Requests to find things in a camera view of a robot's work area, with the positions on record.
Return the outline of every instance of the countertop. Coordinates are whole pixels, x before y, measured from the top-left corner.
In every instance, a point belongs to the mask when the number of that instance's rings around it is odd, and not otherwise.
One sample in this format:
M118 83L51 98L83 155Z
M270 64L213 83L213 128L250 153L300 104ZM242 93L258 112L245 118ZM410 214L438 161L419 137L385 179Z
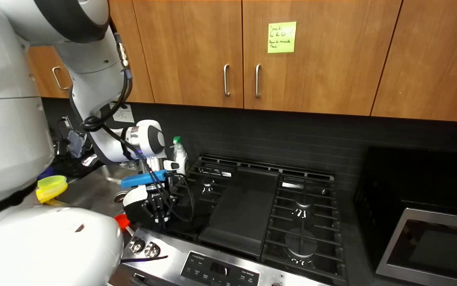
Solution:
M129 171L120 171L112 167L113 175L124 175ZM88 209L108 217L116 217L123 212L123 207L115 202L121 190L116 183L107 180L104 167L94 171L88 177L73 182L66 194L58 201L70 207ZM407 283L397 280L388 280L377 277L370 268L369 256L362 242L362 234L358 226L353 196L338 191L340 210L342 210L342 236L346 256L346 269L351 286L404 286Z

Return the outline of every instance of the stainless steel stovetop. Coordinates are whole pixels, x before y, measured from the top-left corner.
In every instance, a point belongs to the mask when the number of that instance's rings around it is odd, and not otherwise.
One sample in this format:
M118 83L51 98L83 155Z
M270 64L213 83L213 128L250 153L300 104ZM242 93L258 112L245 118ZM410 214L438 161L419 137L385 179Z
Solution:
M164 258L126 263L137 285L348 285L334 175L202 156L173 190L183 215L188 188L194 223L172 218L167 229L148 223L135 233L148 248L126 248L126 260L150 258L150 247ZM266 226L251 226L259 218Z

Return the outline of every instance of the white robot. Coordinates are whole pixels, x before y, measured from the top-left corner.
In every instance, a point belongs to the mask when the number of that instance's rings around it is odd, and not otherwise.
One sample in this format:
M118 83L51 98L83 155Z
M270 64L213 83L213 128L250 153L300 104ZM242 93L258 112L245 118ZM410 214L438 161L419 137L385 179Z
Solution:
M4 286L107 285L123 253L123 236L113 218L77 209L8 204L8 198L20 201L29 194L54 158L42 101L26 66L26 45L51 45L64 59L73 80L73 107L91 131L99 158L124 163L164 156L164 136L156 121L142 121L124 132L104 126L110 115L102 117L100 109L123 104L131 86L108 20L107 0L0 0Z

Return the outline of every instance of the microwave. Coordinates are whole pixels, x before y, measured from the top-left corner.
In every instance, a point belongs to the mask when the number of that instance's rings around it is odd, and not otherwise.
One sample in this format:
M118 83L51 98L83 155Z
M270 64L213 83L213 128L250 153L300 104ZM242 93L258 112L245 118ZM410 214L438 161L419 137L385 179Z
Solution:
M354 204L378 275L457 285L457 155L370 148Z

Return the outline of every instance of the blue object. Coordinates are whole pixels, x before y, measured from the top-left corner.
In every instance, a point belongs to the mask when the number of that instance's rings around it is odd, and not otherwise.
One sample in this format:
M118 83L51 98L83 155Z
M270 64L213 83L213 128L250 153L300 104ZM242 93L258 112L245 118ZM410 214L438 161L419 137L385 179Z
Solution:
M166 171L154 172L154 175L159 180L159 183L164 183L167 179ZM134 175L134 177L127 177L127 179L121 180L120 187L123 190L132 190L137 187L153 185L153 183L154 183L154 180L151 179L151 174L140 174L140 175Z

